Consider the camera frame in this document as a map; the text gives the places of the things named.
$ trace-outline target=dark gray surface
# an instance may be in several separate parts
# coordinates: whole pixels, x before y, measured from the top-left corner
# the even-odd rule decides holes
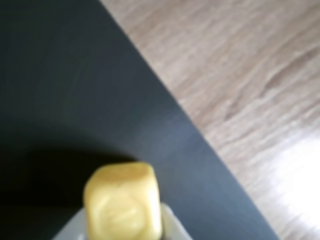
[[[104,163],[31,151],[118,152],[154,166],[195,240],[277,239],[99,2],[8,1],[1,16],[2,204],[80,206],[84,179]]]

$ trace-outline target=wooden table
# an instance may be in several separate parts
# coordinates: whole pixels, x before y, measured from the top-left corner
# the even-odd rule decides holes
[[[320,1],[102,1],[278,236],[320,239]]]

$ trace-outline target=black mat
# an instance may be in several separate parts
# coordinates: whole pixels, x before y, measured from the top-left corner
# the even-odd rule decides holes
[[[1,239],[52,237],[114,155],[154,166],[195,240],[277,239],[98,1],[0,11]]]

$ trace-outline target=wood grain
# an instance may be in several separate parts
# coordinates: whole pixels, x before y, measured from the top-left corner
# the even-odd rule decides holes
[[[102,2],[278,236],[320,239],[320,1]]]

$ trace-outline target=yellow cube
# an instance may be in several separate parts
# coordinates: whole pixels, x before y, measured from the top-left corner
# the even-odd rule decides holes
[[[89,240],[159,240],[159,188],[144,162],[106,165],[84,189]]]

